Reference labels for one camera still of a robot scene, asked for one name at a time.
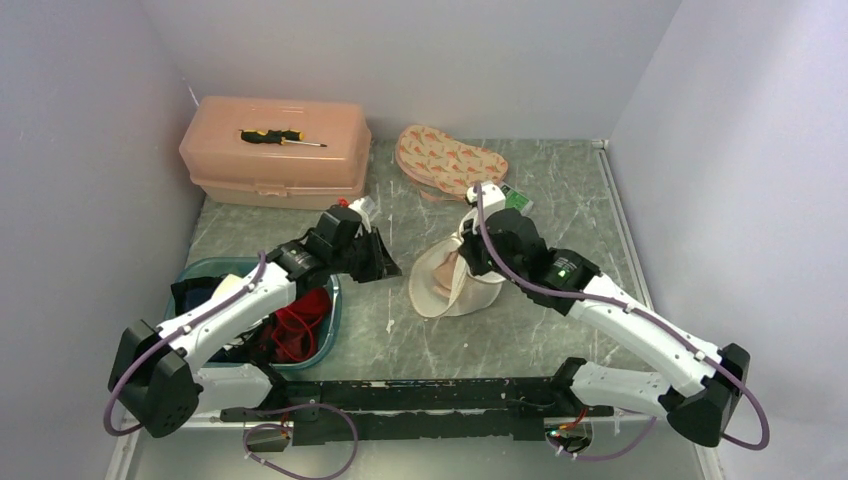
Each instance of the red cloth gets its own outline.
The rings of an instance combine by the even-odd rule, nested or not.
[[[316,288],[288,307],[274,312],[277,322],[271,338],[276,348],[274,363],[300,363],[312,358],[318,351],[321,322],[333,302],[323,288]]]

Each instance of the storage box lid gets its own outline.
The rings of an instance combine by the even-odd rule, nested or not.
[[[242,130],[297,130],[314,147],[251,144]],[[205,97],[180,145],[195,183],[262,185],[265,190],[349,188],[367,162],[370,132],[359,105]]]

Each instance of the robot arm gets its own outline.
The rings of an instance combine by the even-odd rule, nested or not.
[[[716,446],[736,408],[740,391],[705,359],[722,365],[744,382],[750,362],[748,353],[735,344],[719,349],[654,314],[585,257],[571,250],[548,248],[532,220],[515,209],[504,208],[503,193],[496,186],[483,184],[481,192],[482,198],[469,190],[467,200],[474,206],[474,214],[466,216],[462,224],[463,244],[459,252],[471,273],[501,274],[533,302],[603,331],[655,369],[619,370],[569,358],[552,382],[560,395],[585,406],[609,405],[667,418],[686,438]],[[480,232],[480,208],[497,260]],[[571,295],[551,295],[556,292]],[[625,307],[613,306],[608,299]],[[650,312],[661,325],[634,315],[637,309]],[[694,345],[698,353],[693,354],[673,333]]]
[[[273,387],[284,388],[272,384],[279,376],[265,366],[202,367],[257,319],[323,287],[331,275],[346,273],[360,283],[400,275],[379,231],[371,228],[365,213],[369,201],[327,209],[302,238],[261,256],[231,295],[213,298],[156,329],[143,320],[133,323],[121,337],[109,378],[113,400],[120,400],[152,436],[162,437],[194,413],[255,407]]]

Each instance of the storage box handle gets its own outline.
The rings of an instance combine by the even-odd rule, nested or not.
[[[288,196],[285,185],[269,185],[257,183],[253,190],[263,197],[285,197]]]

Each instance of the screwdriver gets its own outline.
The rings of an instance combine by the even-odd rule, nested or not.
[[[326,143],[313,143],[303,141],[303,132],[297,130],[242,130],[241,139],[247,143],[274,143],[285,145],[296,143],[298,145],[309,145],[312,147],[326,147]]]

